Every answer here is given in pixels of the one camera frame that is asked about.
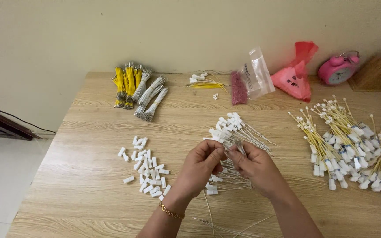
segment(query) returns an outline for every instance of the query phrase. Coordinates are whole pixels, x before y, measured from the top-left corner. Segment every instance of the gold bracelet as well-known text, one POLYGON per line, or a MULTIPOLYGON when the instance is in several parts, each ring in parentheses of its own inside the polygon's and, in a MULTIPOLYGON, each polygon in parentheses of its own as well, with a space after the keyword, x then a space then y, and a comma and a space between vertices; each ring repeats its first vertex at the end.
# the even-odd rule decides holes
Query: gold bracelet
POLYGON ((177 218, 177 219, 184 219, 185 218, 185 215, 179 215, 179 214, 172 213, 171 211, 167 210, 166 207, 164 207, 164 205, 162 204, 162 202, 160 202, 158 204, 158 206, 161 208, 161 210, 163 212, 166 212, 166 214, 171 216, 171 217, 174 217, 174 218, 177 218))

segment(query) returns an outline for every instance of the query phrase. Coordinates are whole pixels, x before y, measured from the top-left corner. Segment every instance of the alarm clock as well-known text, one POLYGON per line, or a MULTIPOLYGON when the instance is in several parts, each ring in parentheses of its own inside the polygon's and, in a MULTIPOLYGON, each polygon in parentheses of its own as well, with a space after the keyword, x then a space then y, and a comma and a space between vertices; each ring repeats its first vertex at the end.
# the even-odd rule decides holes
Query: alarm clock
POLYGON ((340 84, 348 80, 354 73, 359 63, 359 52, 352 50, 331 57, 318 70, 318 76, 330 85, 340 84))

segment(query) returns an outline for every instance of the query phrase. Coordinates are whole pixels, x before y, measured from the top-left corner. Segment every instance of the wooden table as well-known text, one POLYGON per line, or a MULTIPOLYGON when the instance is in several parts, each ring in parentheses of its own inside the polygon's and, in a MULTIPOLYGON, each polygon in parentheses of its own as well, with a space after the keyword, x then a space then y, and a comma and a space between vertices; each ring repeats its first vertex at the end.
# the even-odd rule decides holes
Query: wooden table
MULTIPOLYGON (((273 149, 274 162, 325 237, 381 237, 381 193, 349 188, 328 189, 327 178, 312 176, 310 147, 288 115, 323 98, 346 97, 355 118, 371 125, 373 113, 381 122, 381 93, 352 92, 347 83, 328 87, 311 78, 312 103, 295 100, 277 90, 247 105, 231 106, 230 95, 220 89, 182 87, 189 75, 167 74, 170 88, 152 123, 136 118, 134 111, 114 108, 113 73, 89 73, 64 123, 36 174, 8 238, 105 238, 133 237, 143 227, 159 200, 139 193, 139 182, 123 184, 134 163, 117 156, 121 147, 132 151, 135 135, 149 138, 152 149, 171 174, 173 183, 190 149, 214 127, 220 116, 238 112, 244 120, 280 147, 273 149), (219 94, 219 100, 212 98, 219 94)), ((219 75, 228 80, 228 75, 219 75)), ((315 119, 320 132, 326 126, 315 119)), ((280 237, 274 210, 266 198, 250 190, 220 192, 208 196, 214 224, 263 237, 280 237)), ((204 196, 195 198, 186 211, 179 237, 212 237, 212 230, 192 219, 209 220, 204 196)))

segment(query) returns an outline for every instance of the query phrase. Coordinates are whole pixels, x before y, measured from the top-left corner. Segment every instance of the black cable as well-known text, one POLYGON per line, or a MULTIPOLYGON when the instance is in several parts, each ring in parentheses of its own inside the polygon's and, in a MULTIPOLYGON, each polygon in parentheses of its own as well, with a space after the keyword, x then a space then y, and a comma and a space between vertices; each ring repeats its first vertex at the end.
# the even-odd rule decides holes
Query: black cable
MULTIPOLYGON (((38 129, 46 130, 46 129, 42 129, 42 128, 40 128, 40 127, 38 127, 38 126, 36 126, 36 125, 30 123, 30 122, 26 122, 26 121, 24 121, 24 120, 21 120, 20 118, 14 116, 13 114, 9 114, 9 113, 7 113, 7 112, 5 112, 5 111, 1 111, 1 110, 0 110, 0 112, 2 112, 2 113, 4 113, 4 114, 7 114, 7 115, 9 115, 9 116, 12 116, 12 117, 14 117, 14 118, 16 118, 16 119, 18 119, 18 120, 24 122, 24 123, 27 123, 27 124, 29 124, 29 125, 32 125, 32 126, 38 128, 38 129)), ((54 134, 57 134, 55 131, 52 131, 52 130, 46 130, 46 131, 52 132, 52 133, 54 133, 54 134)))

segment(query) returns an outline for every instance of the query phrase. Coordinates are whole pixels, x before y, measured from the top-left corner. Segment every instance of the woman's right hand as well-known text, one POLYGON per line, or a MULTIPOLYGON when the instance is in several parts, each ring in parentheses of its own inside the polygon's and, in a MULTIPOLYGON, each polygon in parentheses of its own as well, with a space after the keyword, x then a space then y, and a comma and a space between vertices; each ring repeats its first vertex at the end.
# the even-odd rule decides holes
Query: woman's right hand
POLYGON ((252 186, 268 199, 280 197, 289 190, 289 185, 266 151, 243 141, 246 155, 238 151, 234 145, 229 150, 229 157, 239 173, 250 179, 252 186))

